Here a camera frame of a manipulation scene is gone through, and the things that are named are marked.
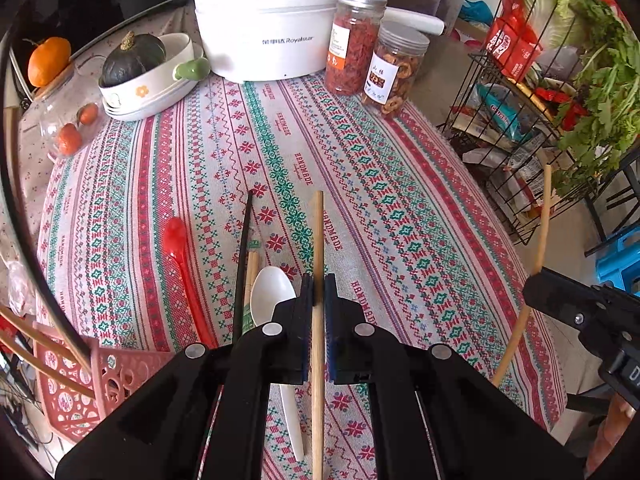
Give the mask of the person right hand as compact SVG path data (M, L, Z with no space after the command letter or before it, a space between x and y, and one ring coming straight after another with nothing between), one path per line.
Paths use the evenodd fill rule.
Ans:
M618 393L615 393L608 407L608 414L598 429L596 440L586 461L586 476L589 477L610 455L620 440L636 410Z

